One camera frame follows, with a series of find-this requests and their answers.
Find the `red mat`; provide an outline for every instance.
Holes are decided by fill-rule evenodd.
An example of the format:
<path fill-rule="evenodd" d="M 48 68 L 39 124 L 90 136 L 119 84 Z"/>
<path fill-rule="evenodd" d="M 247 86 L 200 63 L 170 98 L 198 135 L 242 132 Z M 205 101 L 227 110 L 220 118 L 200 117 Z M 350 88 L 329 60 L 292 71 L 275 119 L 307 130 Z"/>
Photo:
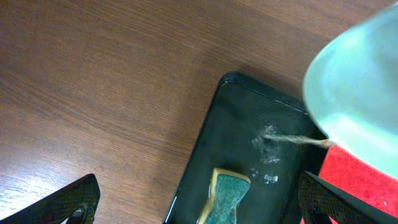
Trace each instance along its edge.
<path fill-rule="evenodd" d="M 398 180 L 361 162 L 338 146 L 329 148 L 323 180 L 398 218 Z"/>

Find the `kettle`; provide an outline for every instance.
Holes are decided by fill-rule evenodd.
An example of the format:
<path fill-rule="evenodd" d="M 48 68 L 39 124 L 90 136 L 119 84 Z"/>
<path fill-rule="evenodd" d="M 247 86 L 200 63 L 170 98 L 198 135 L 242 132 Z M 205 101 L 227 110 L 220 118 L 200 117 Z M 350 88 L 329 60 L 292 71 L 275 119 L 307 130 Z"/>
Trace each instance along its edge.
<path fill-rule="evenodd" d="M 303 99 L 329 139 L 398 178 L 398 5 L 322 49 L 305 75 Z"/>

